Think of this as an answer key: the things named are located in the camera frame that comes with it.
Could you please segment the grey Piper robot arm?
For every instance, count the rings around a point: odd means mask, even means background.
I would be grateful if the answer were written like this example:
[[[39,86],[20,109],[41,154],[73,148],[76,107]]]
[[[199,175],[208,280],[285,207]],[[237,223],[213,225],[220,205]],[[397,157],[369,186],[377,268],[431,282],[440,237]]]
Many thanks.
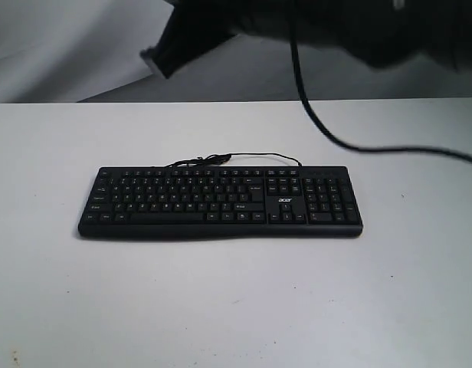
[[[472,71],[472,1],[229,1],[247,35],[341,48],[385,69],[417,54]]]

